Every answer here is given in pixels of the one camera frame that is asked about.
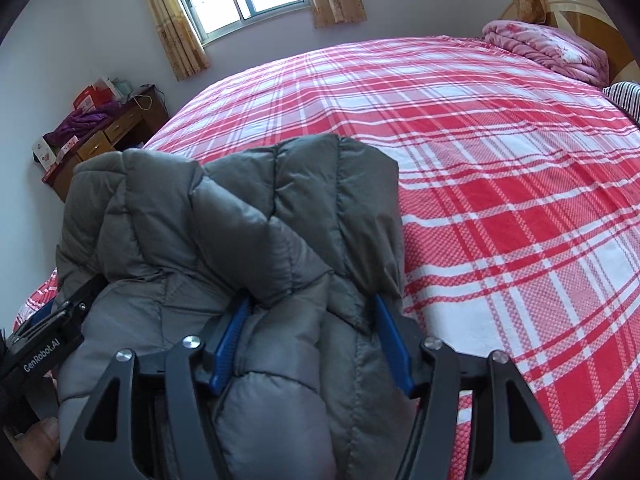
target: human hand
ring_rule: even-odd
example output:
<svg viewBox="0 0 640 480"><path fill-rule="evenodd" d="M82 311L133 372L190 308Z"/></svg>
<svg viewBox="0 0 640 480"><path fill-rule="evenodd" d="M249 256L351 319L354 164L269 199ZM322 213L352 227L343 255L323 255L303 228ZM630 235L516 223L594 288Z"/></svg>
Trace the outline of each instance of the human hand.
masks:
<svg viewBox="0 0 640 480"><path fill-rule="evenodd" d="M60 429L56 418L47 418L31 426L22 438L11 438L15 450L31 472L44 480L51 460L60 448Z"/></svg>

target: red plaid bedsheet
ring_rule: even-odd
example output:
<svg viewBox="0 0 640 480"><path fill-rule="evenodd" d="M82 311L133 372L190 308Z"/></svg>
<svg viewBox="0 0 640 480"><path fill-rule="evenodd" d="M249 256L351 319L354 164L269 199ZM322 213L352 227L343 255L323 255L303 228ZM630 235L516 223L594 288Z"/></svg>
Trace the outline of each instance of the red plaid bedsheet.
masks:
<svg viewBox="0 0 640 480"><path fill-rule="evenodd" d="M348 44L248 70L147 145L207 162L336 132L399 165L405 312L504 348L588 478L639 400L640 131L601 92L476 40ZM463 477L462 396L451 478Z"/></svg>
<svg viewBox="0 0 640 480"><path fill-rule="evenodd" d="M58 270L53 269L49 279L31 294L18 311L14 321L14 332L58 294Z"/></svg>

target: folded blanket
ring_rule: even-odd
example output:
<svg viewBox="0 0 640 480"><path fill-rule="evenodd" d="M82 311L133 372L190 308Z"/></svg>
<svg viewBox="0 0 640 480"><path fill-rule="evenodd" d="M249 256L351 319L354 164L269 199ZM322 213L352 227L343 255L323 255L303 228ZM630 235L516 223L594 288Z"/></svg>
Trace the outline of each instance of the folded blanket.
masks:
<svg viewBox="0 0 640 480"><path fill-rule="evenodd" d="M553 72L600 88L609 85L607 53L575 34L510 20L489 22L482 33L487 43L526 57Z"/></svg>

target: gray puffer jacket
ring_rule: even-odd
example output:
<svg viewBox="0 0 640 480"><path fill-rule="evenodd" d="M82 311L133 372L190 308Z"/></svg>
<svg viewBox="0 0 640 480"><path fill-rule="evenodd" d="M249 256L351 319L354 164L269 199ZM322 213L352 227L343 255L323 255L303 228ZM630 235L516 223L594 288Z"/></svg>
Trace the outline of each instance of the gray puffer jacket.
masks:
<svg viewBox="0 0 640 480"><path fill-rule="evenodd" d="M63 298L110 284L59 374L63 442L114 353L171 348L242 288L214 424L236 480L390 480L415 407L392 383L368 300L400 303L398 167L334 135L200 166L129 150L78 166L58 247Z"/></svg>

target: desk drawer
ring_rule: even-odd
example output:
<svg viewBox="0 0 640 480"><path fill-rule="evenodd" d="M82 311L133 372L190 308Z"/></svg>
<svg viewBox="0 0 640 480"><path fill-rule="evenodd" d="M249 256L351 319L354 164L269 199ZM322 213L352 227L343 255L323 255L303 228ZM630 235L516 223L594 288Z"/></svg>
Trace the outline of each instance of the desk drawer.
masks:
<svg viewBox="0 0 640 480"><path fill-rule="evenodd" d="M117 118L113 123L104 129L104 134L111 143L116 142L123 135L129 132L136 124L142 120L142 112L139 108L134 108L125 112L122 117Z"/></svg>
<svg viewBox="0 0 640 480"><path fill-rule="evenodd" d="M91 139L85 142L78 149L78 156L82 160L89 160L90 158L100 155L101 153L112 151L113 148L107 140L107 137L104 136L103 132L98 132L96 134L93 134Z"/></svg>

